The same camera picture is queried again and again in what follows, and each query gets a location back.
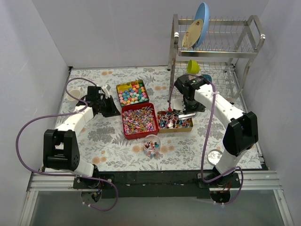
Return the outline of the metal scoop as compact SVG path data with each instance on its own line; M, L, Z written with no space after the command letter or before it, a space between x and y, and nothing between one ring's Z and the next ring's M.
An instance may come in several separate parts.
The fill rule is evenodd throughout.
M183 112L180 112L178 114L178 119L179 120L186 120L186 119L190 119L190 118L194 118L195 116L197 116L197 112L193 112L193 113L183 113Z

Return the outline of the red tin of swirl lollipops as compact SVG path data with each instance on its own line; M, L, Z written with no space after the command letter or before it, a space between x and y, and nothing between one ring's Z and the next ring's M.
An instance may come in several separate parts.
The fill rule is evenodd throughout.
M124 106L121 116L124 136L128 140L158 134L157 116L152 103Z

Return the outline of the clear glass jar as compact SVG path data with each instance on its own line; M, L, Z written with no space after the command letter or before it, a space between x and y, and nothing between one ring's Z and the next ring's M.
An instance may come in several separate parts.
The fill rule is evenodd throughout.
M143 150L146 156L156 157L160 152L161 141L157 135L148 135L143 140Z

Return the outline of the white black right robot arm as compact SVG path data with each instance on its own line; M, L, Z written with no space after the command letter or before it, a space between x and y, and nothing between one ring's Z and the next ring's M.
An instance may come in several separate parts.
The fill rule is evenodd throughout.
M196 101L210 110L210 118L201 158L201 179L204 183L214 183L218 187L226 186L230 181L230 174L241 169L238 162L247 150L258 142L257 116L253 112L244 112L216 91L212 82L203 76L189 79L190 74L178 77L174 86L188 101ZM211 175L204 176L204 157L213 117L219 119L226 131L223 137L224 152L214 166Z

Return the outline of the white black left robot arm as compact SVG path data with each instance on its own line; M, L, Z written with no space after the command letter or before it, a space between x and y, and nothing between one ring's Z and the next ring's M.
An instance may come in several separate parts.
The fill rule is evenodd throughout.
M44 167L84 176L84 183L89 188L99 185L100 177L94 173L94 165L80 158L77 136L97 114L105 118L120 115L110 89L109 85L89 86L87 94L78 100L73 115L57 128L44 133Z

